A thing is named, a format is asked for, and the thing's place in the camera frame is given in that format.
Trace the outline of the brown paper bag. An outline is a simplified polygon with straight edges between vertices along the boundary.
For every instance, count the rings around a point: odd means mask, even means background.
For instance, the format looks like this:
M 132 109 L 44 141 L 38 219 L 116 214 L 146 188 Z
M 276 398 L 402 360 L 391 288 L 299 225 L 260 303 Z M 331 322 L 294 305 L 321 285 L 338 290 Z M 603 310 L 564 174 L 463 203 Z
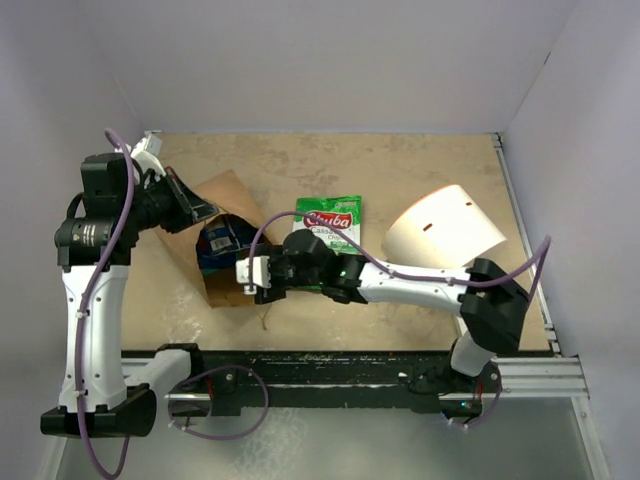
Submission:
M 227 170 L 192 188 L 219 213 L 186 230 L 157 236 L 178 269 L 212 308 L 254 303 L 236 282 L 235 262 L 246 256 L 265 216 L 236 173 Z

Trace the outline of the green Chuba cassava chips bag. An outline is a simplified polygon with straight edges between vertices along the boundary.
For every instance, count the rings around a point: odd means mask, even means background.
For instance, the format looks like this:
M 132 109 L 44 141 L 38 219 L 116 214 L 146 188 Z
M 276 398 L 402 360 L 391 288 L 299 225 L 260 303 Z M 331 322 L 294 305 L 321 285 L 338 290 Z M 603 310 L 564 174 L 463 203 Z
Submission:
M 295 216 L 293 231 L 311 230 L 335 252 L 358 254 L 353 243 L 361 243 L 361 196 L 299 198 L 295 210 L 314 219 Z

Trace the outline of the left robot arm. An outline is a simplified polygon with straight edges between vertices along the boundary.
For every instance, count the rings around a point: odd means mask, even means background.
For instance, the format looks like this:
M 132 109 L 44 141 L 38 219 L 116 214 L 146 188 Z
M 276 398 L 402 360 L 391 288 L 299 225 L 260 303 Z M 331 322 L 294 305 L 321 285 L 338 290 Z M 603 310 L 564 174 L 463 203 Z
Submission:
M 203 355 L 194 343 L 165 344 L 130 376 L 121 359 L 122 307 L 139 235 L 180 233 L 218 214 L 152 154 L 104 153 L 81 164 L 83 190 L 54 236 L 66 293 L 67 358 L 58 404 L 40 417 L 45 435 L 144 437 L 158 400 L 176 385 L 202 387 Z

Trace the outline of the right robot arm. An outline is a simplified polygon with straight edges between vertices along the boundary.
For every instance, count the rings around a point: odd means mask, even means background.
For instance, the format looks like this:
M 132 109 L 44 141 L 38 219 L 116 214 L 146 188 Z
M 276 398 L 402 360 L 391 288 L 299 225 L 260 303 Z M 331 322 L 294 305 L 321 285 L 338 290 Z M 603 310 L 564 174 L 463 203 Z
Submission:
M 465 333 L 454 342 L 446 383 L 467 391 L 497 355 L 520 346 L 529 294 L 515 275 L 477 258 L 468 267 L 430 269 L 384 262 L 371 255 L 336 253 L 309 230 L 281 245 L 261 244 L 235 264 L 237 282 L 257 304 L 309 289 L 340 304 L 396 303 L 438 309 L 461 318 Z

